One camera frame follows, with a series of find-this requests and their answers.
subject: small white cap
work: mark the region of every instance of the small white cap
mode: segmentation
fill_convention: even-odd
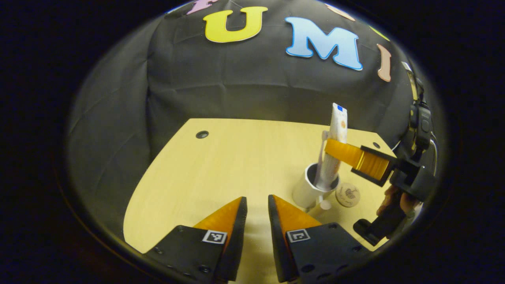
[[[360,191],[354,184],[343,182],[335,190],[337,201],[344,207],[353,207],[360,201]]]

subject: letter m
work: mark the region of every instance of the letter m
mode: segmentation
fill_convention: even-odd
[[[358,36],[342,28],[334,28],[326,35],[313,21],[287,17],[286,22],[293,26],[293,45],[286,48],[289,55],[312,57],[314,52],[309,49],[309,40],[321,59],[326,59],[337,46],[337,54],[333,57],[335,63],[354,70],[362,70],[363,65],[358,59]]]

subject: table surface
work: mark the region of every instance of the table surface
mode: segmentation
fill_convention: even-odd
[[[209,132],[198,139],[202,130]],[[247,119],[189,119],[151,163],[128,204],[124,218],[125,241],[145,253],[177,225],[194,226],[230,201],[247,197],[242,259],[238,283],[277,283],[268,195],[295,205],[291,194],[305,168],[317,162],[321,133],[327,125]],[[394,156],[380,136],[349,129],[347,143]],[[369,250],[375,250],[352,229],[359,219],[373,221],[384,199],[383,188],[351,173],[342,164],[341,182],[354,184],[360,202],[341,206],[331,194],[332,208],[316,217],[338,222]]]

